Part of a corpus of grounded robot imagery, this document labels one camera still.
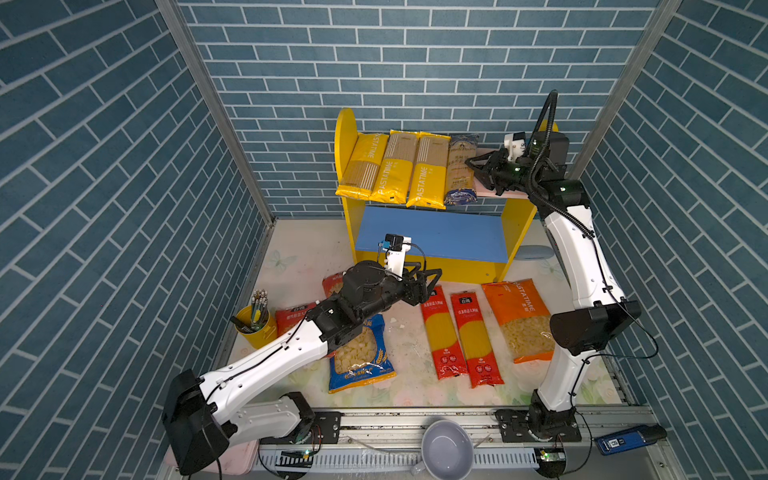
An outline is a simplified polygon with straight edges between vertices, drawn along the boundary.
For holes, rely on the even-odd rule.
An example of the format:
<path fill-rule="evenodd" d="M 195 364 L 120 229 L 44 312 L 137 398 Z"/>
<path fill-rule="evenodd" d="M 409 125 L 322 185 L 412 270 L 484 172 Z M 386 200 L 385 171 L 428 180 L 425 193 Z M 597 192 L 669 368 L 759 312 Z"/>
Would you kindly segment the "blue-top Moli pasta bag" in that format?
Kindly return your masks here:
<path fill-rule="evenodd" d="M 477 201 L 474 173 L 466 160 L 477 155 L 478 136 L 459 134 L 451 137 L 446 169 L 446 206 L 467 205 Z"/>

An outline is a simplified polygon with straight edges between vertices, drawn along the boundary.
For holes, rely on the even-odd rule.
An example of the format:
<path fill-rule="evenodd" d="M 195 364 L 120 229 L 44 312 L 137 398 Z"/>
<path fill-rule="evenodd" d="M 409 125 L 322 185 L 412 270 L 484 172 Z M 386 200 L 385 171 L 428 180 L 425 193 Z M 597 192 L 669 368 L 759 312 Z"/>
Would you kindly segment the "yellow spaghetti bag long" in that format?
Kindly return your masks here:
<path fill-rule="evenodd" d="M 392 130 L 369 200 L 403 205 L 411 181 L 419 134 Z"/>

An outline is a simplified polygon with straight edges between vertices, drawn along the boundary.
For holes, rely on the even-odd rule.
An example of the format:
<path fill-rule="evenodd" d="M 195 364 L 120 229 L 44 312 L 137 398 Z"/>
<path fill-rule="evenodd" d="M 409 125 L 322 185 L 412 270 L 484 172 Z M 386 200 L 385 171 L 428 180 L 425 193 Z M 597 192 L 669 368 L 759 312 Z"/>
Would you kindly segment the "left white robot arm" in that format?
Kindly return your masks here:
<path fill-rule="evenodd" d="M 344 273 L 339 292 L 319 301 L 275 341 L 218 370 L 176 375 L 161 420 L 179 472 L 198 473 L 233 445 L 268 437 L 303 439 L 315 414 L 302 394 L 262 403 L 255 397 L 349 343 L 365 321 L 394 304 L 427 302 L 441 276 L 441 269 L 425 270 L 418 262 L 395 274 L 375 261 L 361 261 Z"/>

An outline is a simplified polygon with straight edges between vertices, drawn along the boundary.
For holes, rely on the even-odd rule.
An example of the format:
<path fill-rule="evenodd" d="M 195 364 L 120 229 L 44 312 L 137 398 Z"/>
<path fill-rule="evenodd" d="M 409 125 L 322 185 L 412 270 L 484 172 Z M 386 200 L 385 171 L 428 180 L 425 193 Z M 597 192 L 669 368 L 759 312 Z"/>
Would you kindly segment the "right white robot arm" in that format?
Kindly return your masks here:
<path fill-rule="evenodd" d="M 526 410 L 496 412 L 506 442 L 578 442 L 574 398 L 589 363 L 641 313 L 611 273 L 594 229 L 582 183 L 564 178 L 549 158 L 550 140 L 537 132 L 508 134 L 502 148 L 466 160 L 484 188 L 519 191 L 537 208 L 571 288 L 573 308 L 550 320 L 555 347 L 545 378 Z"/>

